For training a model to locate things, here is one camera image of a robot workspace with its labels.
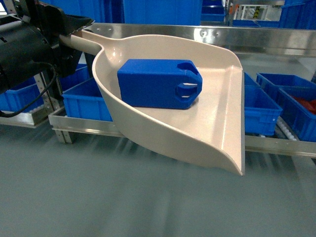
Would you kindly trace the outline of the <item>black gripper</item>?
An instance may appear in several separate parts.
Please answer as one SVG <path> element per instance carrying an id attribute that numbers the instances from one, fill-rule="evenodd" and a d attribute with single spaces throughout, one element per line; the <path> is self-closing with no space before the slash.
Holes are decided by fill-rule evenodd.
<path id="1" fill-rule="evenodd" d="M 38 0 L 19 1 L 18 16 L 34 33 L 27 43 L 29 57 L 27 65 L 36 73 L 53 66 L 57 74 L 66 77 L 75 72 L 81 53 L 60 42 L 60 36 L 68 37 L 94 23 L 94 19 L 84 16 L 68 15 L 63 9 Z M 43 72 L 43 81 L 47 86 L 53 78 L 51 70 Z M 62 100 L 62 89 L 56 77 L 46 93 L 51 98 Z"/>

